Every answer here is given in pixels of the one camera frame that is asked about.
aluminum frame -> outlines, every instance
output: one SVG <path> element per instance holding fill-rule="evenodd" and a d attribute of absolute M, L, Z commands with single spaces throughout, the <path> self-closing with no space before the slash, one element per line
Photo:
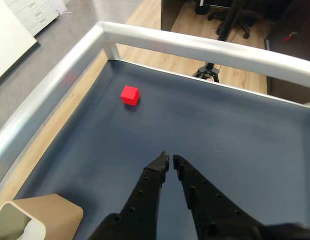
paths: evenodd
<path fill-rule="evenodd" d="M 243 69 L 310 87 L 310 61 L 229 42 L 100 21 L 50 71 L 0 130 L 0 182 L 33 134 L 99 52 L 104 49 L 108 59 L 120 59 L 115 43 Z"/>

gray tray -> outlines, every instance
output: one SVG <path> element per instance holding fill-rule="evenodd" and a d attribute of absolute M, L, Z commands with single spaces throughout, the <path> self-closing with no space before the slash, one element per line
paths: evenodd
<path fill-rule="evenodd" d="M 120 99 L 125 85 L 139 89 L 136 107 Z M 84 240 L 163 150 L 262 223 L 310 225 L 310 108 L 120 60 L 107 62 L 16 198 L 58 193 L 78 204 L 74 239 Z M 157 239 L 197 239 L 172 162 Z"/>

black pole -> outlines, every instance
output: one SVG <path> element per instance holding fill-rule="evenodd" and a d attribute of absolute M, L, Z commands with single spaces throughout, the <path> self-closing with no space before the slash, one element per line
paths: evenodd
<path fill-rule="evenodd" d="M 218 37 L 219 41 L 223 41 L 223 42 L 227 41 L 227 38 L 230 34 L 230 31 L 231 31 L 233 25 L 237 21 L 237 18 L 239 16 L 239 12 L 243 8 L 246 1 L 247 0 L 233 0 L 231 7 L 229 9 L 229 12 L 226 16 L 226 19 L 222 23 L 222 28 L 221 28 L 221 31 L 220 31 L 219 37 Z M 205 76 L 212 76 L 212 74 L 211 74 L 212 72 L 213 72 L 213 74 L 217 75 L 219 72 L 217 69 L 214 68 L 214 63 L 211 63 L 211 62 L 206 62 L 205 68 L 206 68 L 206 73 L 208 73 L 208 75 L 203 72 L 203 67 L 201 67 L 200 69 L 198 69 L 197 73 L 195 74 L 195 77 L 201 76 L 202 78 L 207 79 Z M 214 77 L 214 80 L 217 83 L 219 82 L 217 77 Z"/>
<path fill-rule="evenodd" d="M 225 21 L 222 24 L 222 29 L 220 31 L 218 40 L 227 41 L 230 31 L 237 21 L 240 10 L 243 8 L 247 0 L 234 0 L 231 4 L 230 10 L 226 16 Z"/>

cabinet drawer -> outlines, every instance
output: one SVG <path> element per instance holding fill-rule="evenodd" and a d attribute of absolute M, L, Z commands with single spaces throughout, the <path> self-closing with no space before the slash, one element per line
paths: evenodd
<path fill-rule="evenodd" d="M 10 10 L 22 21 L 49 0 L 17 0 L 9 5 Z"/>
<path fill-rule="evenodd" d="M 10 4 L 14 3 L 16 0 L 4 0 L 4 3 L 9 6 Z"/>
<path fill-rule="evenodd" d="M 37 11 L 35 11 L 33 14 L 31 14 L 29 17 L 27 17 L 23 22 L 23 25 L 26 27 L 26 29 L 29 30 L 53 11 L 55 11 L 53 5 L 48 2 Z"/>
<path fill-rule="evenodd" d="M 35 24 L 32 28 L 29 29 L 29 32 L 32 36 L 39 33 L 45 26 L 47 26 L 49 23 L 51 23 L 52 20 L 54 20 L 56 17 L 58 17 L 58 12 L 53 11 L 47 16 L 45 16 L 40 22 Z"/>

wooden panel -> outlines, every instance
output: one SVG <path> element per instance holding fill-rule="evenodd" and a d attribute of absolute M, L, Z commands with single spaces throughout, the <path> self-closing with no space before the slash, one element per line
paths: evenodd
<path fill-rule="evenodd" d="M 161 30 L 171 30 L 183 4 L 184 0 L 161 0 Z"/>

